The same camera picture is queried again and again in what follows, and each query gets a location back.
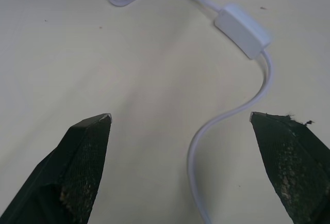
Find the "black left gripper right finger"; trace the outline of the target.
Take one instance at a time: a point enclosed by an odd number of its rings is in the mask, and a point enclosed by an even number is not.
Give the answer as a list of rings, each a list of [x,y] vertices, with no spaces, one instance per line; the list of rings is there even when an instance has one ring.
[[[293,223],[329,223],[329,148],[290,115],[252,112],[267,176]]]

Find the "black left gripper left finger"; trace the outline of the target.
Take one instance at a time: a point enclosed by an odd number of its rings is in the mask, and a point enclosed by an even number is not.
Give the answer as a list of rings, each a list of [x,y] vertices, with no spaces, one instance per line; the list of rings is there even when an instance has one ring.
[[[111,124],[111,114],[101,114],[71,126],[34,168],[1,215],[1,223],[87,223]]]

